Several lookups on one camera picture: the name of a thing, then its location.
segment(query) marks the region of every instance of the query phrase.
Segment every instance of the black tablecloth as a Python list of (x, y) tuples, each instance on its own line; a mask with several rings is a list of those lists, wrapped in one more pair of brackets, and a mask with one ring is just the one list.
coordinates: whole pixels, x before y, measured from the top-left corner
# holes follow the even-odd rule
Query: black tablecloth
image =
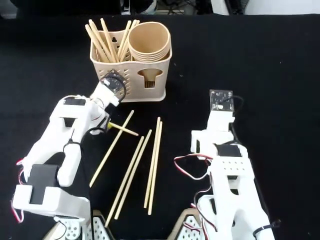
[[(52, 218), (25, 214), (17, 224), (10, 199), (17, 184), (15, 162), (39, 139), (57, 101), (89, 95), (97, 84), (89, 60), (89, 17), (0, 21), (1, 239), (40, 239)], [(106, 17), (124, 29), (128, 17)], [(317, 239), (316, 189), (320, 106), (320, 16), (143, 16), (171, 32), (173, 57), (162, 102), (122, 103), (113, 122), (146, 135), (163, 119), (152, 216), (143, 209), (152, 144), (146, 148), (119, 220), (117, 239), (164, 239), (196, 190), (173, 157), (189, 153), (191, 130), (206, 128), (209, 89), (233, 90), (245, 99), (235, 129), (247, 147), (271, 220), (281, 219), (276, 239)], [(91, 178), (117, 131), (86, 139), (85, 171)], [(105, 216), (139, 138), (123, 134), (91, 191)], [(200, 168), (196, 162), (189, 167)], [(83, 185), (75, 183), (75, 191)]]

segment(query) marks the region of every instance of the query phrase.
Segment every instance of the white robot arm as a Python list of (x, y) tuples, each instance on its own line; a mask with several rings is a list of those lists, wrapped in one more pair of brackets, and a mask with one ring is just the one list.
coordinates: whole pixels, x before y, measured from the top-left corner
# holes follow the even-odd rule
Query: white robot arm
[[(119, 104), (122, 99), (116, 94), (123, 89), (122, 96), (125, 96), (125, 83), (125, 79), (112, 70), (99, 81), (90, 98), (70, 95), (57, 103), (43, 135), (21, 161), (26, 184), (16, 186), (12, 200), (15, 209), (52, 216), (57, 222), (73, 222), (87, 235), (91, 222), (89, 200), (73, 196), (61, 187), (73, 184), (82, 158), (83, 137), (105, 130), (110, 118), (105, 109), (110, 104), (113, 107)], [(61, 166), (46, 164), (59, 152), (65, 154)]]
[(210, 159), (206, 174), (213, 194), (203, 195), (194, 203), (203, 222), (202, 237), (274, 240), (274, 226), (262, 209), (247, 149), (229, 131), (235, 119), (234, 97), (232, 91), (210, 90), (207, 129), (191, 132), (191, 152), (205, 156), (198, 156), (200, 160)]

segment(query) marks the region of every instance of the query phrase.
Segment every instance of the perforated metal plate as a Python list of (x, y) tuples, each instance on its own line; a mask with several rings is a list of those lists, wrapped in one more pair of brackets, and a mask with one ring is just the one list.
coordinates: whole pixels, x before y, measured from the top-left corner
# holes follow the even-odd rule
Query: perforated metal plate
[[(94, 240), (110, 240), (104, 224), (97, 216), (93, 217)], [(87, 228), (87, 240), (92, 240), (91, 224)]]
[[(200, 228), (200, 225), (198, 224), (194, 216), (188, 216), (184, 222), (194, 228)], [(176, 240), (201, 240), (201, 235), (202, 229), (200, 229), (199, 231), (190, 230), (189, 228), (182, 226)]]

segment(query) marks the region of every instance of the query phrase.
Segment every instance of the stacked paper cups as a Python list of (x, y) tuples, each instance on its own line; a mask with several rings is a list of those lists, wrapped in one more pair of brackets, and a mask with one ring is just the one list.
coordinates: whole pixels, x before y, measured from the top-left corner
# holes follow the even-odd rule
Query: stacked paper cups
[(165, 59), (170, 51), (170, 32), (160, 22), (140, 23), (130, 31), (128, 45), (135, 61), (158, 62)]

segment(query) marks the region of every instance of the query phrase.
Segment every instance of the chopstick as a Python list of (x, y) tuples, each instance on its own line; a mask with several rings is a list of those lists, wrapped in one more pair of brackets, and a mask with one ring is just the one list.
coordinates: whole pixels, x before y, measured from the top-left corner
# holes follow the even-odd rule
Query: chopstick
[(107, 25), (105, 23), (105, 20), (103, 18), (100, 18), (100, 21), (101, 21), (101, 25), (102, 25), (102, 29), (103, 29), (103, 32), (104, 32), (104, 35), (105, 35), (106, 42), (108, 43), (108, 46), (109, 46), (109, 49), (110, 49), (110, 52), (111, 52), (112, 59), (113, 59), (114, 63), (118, 63), (119, 62), (119, 58), (118, 58), (118, 55), (116, 53), (115, 46), (114, 46), (114, 44), (113, 44), (113, 42), (111, 40), (111, 37), (109, 35), (109, 31), (108, 31)]
[(122, 49), (124, 48), (124, 44), (126, 42), (126, 39), (127, 39), (128, 33), (129, 33), (130, 25), (131, 25), (131, 20), (129, 20), (125, 26), (124, 34), (123, 34), (123, 37), (122, 37), (122, 40), (121, 40), (121, 43), (120, 43), (120, 46), (118, 49), (118, 53), (117, 53), (119, 58), (121, 57)]
[(101, 38), (100, 33), (99, 33), (99, 31), (98, 31), (98, 29), (97, 29), (97, 26), (95, 25), (94, 21), (92, 21), (91, 19), (89, 19), (89, 25), (90, 25), (90, 27), (91, 27), (91, 29), (92, 29), (92, 32), (95, 34), (96, 38), (99, 40), (99, 42), (100, 42), (100, 44), (101, 44), (101, 46), (102, 46), (102, 49), (104, 50), (104, 52), (105, 52), (106, 56), (108, 57), (109, 61), (110, 61), (111, 63), (115, 63), (116, 60), (113, 59), (113, 57), (111, 56), (111, 53), (110, 53), (107, 45), (105, 44), (105, 42), (104, 42), (103, 39)]
[(102, 39), (102, 36), (100, 35), (97, 29), (97, 26), (95, 25), (94, 21), (92, 21), (92, 19), (89, 19), (89, 25), (86, 24), (85, 26), (85, 29), (89, 34), (101, 58), (100, 62), (104, 62), (104, 63), (123, 62), (124, 59), (126, 58), (126, 54), (129, 48), (129, 39), (128, 39), (129, 33), (136, 25), (140, 23), (140, 21), (135, 19), (133, 20), (133, 22), (131, 22), (131, 20), (127, 22), (118, 51), (116, 50), (115, 45), (112, 42), (105, 20), (103, 18), (100, 18), (100, 21), (101, 21), (101, 26), (105, 36), (106, 43)]
[[(131, 119), (132, 115), (134, 114), (134, 112), (135, 112), (134, 110), (132, 110), (132, 111), (130, 112), (129, 116), (126, 118), (126, 120), (124, 121), (124, 123), (123, 123), (123, 125), (122, 125), (123, 128), (125, 128), (125, 127), (127, 126), (128, 122), (130, 121), (130, 119)], [(114, 138), (111, 146), (109, 147), (108, 151), (106, 152), (104, 158), (102, 159), (100, 165), (98, 166), (97, 170), (95, 171), (95, 173), (94, 173), (94, 175), (93, 175), (93, 177), (92, 177), (92, 179), (91, 179), (91, 181), (90, 181), (90, 184), (89, 184), (90, 188), (91, 188), (91, 187), (93, 186), (93, 184), (95, 183), (95, 181), (96, 181), (96, 179), (97, 179), (97, 177), (98, 177), (101, 169), (102, 169), (103, 166), (105, 165), (105, 163), (106, 163), (106, 161), (107, 161), (110, 153), (111, 153), (112, 150), (114, 149), (114, 147), (115, 147), (115, 145), (116, 145), (117, 141), (119, 140), (119, 138), (120, 138), (120, 136), (121, 136), (122, 133), (123, 133), (123, 131), (120, 130), (120, 131), (118, 132), (118, 134), (115, 136), (115, 138)]]
[(136, 133), (136, 132), (134, 132), (134, 131), (131, 131), (131, 130), (129, 130), (129, 129), (126, 129), (126, 128), (124, 128), (124, 127), (122, 127), (122, 126), (119, 126), (119, 125), (117, 125), (117, 124), (115, 124), (115, 123), (113, 123), (113, 122), (109, 122), (108, 123), (108, 127), (114, 127), (114, 128), (116, 128), (116, 129), (119, 129), (119, 130), (122, 130), (122, 131), (124, 131), (124, 132), (126, 132), (126, 133), (128, 133), (128, 134), (131, 134), (131, 135), (134, 135), (134, 136), (139, 136), (139, 134), (138, 133)]
[(141, 149), (140, 149), (139, 155), (138, 155), (138, 157), (137, 157), (137, 159), (136, 159), (136, 161), (135, 161), (135, 163), (134, 163), (134, 167), (133, 167), (132, 172), (131, 172), (131, 174), (130, 174), (128, 183), (126, 184), (126, 187), (125, 187), (125, 190), (124, 190), (124, 192), (123, 192), (123, 195), (122, 195), (121, 201), (120, 201), (120, 203), (119, 203), (118, 209), (116, 210), (114, 219), (118, 219), (118, 218), (119, 218), (120, 211), (121, 211), (122, 206), (123, 206), (123, 204), (124, 204), (124, 202), (125, 202), (125, 200), (126, 200), (126, 197), (127, 197), (127, 194), (128, 194), (128, 191), (129, 191), (129, 188), (130, 188), (132, 179), (134, 178), (134, 175), (135, 175), (135, 173), (136, 173), (136, 170), (137, 170), (138, 164), (139, 164), (139, 162), (140, 162), (140, 159), (141, 159), (141, 157), (142, 157), (142, 154), (143, 154), (144, 151), (145, 151), (145, 148), (146, 148), (146, 145), (147, 145), (148, 140), (149, 140), (149, 138), (150, 138), (151, 132), (152, 132), (152, 130), (150, 129), (149, 132), (148, 132), (148, 134), (147, 134), (146, 137), (145, 137), (145, 140), (144, 140), (143, 145), (142, 145), (142, 147), (141, 147)]
[[(129, 30), (129, 33), (131, 32), (131, 30), (137, 26), (138, 24), (140, 23), (139, 20), (133, 20), (133, 23), (130, 27), (130, 30)], [(121, 53), (121, 57), (119, 58), (120, 59), (120, 62), (122, 62), (125, 57), (126, 57), (126, 54), (127, 54), (127, 51), (128, 51), (128, 48), (129, 48), (129, 39), (128, 39), (128, 36), (126, 37), (125, 39), (125, 43), (124, 43), (124, 46), (123, 46), (123, 50), (122, 50), (122, 53)]]
[(121, 182), (120, 188), (119, 188), (119, 190), (118, 190), (118, 192), (117, 192), (117, 194), (116, 194), (116, 196), (115, 196), (115, 199), (114, 199), (114, 201), (113, 201), (112, 207), (111, 207), (111, 209), (110, 209), (110, 211), (109, 211), (109, 215), (108, 215), (108, 217), (107, 217), (107, 219), (106, 219), (106, 221), (105, 221), (105, 225), (104, 225), (105, 228), (108, 226), (108, 224), (109, 224), (109, 222), (110, 222), (110, 220), (111, 220), (111, 218), (112, 218), (112, 215), (114, 214), (114, 211), (115, 211), (115, 209), (116, 209), (117, 203), (118, 203), (119, 198), (120, 198), (120, 196), (121, 196), (121, 193), (122, 193), (122, 191), (123, 191), (123, 189), (124, 189), (124, 187), (125, 187), (125, 185), (126, 185), (126, 182), (127, 182), (128, 177), (129, 177), (130, 171), (131, 171), (132, 167), (134, 166), (135, 160), (136, 160), (136, 158), (137, 158), (137, 155), (138, 155), (139, 149), (140, 149), (140, 147), (141, 147), (141, 145), (142, 145), (142, 142), (144, 141), (144, 138), (145, 138), (145, 137), (142, 136), (142, 137), (140, 138), (140, 141), (139, 141), (138, 145), (136, 146), (136, 149), (135, 149), (135, 151), (134, 151), (134, 154), (133, 154), (133, 156), (132, 156), (132, 159), (131, 159), (131, 161), (130, 161), (130, 164), (129, 164), (126, 172), (125, 172), (125, 175), (124, 175), (123, 180), (122, 180), (122, 182)]
[(148, 183), (147, 183), (147, 186), (146, 186), (144, 204), (143, 204), (143, 207), (145, 209), (147, 208), (148, 200), (149, 200), (149, 196), (150, 196), (151, 181), (152, 181), (152, 175), (153, 175), (153, 172), (154, 172), (154, 163), (155, 163), (155, 156), (156, 156), (156, 149), (157, 149), (157, 139), (158, 139), (159, 125), (160, 125), (160, 117), (158, 117), (157, 120), (156, 120), (154, 143), (153, 143), (153, 150), (152, 150), (152, 157), (151, 157), (151, 165), (150, 165)]
[(89, 27), (88, 24), (85, 25), (85, 29), (86, 29), (89, 37), (91, 38), (91, 41), (93, 42), (96, 50), (97, 50), (98, 53), (99, 53), (99, 56), (100, 56), (100, 58), (101, 58), (101, 60), (102, 60), (101, 62), (109, 63), (108, 57), (106, 56), (105, 52), (104, 52), (103, 49), (101, 48), (98, 39), (96, 38), (95, 34), (92, 32), (92, 30), (91, 30), (91, 28)]
[(162, 133), (162, 121), (160, 122), (160, 125), (159, 125), (159, 132), (158, 132), (157, 141), (156, 141), (156, 151), (155, 151), (154, 167), (153, 167), (153, 174), (152, 174), (152, 184), (151, 184), (151, 192), (150, 192), (150, 198), (149, 198), (148, 215), (151, 215), (152, 213), (152, 205), (154, 201), (161, 133)]

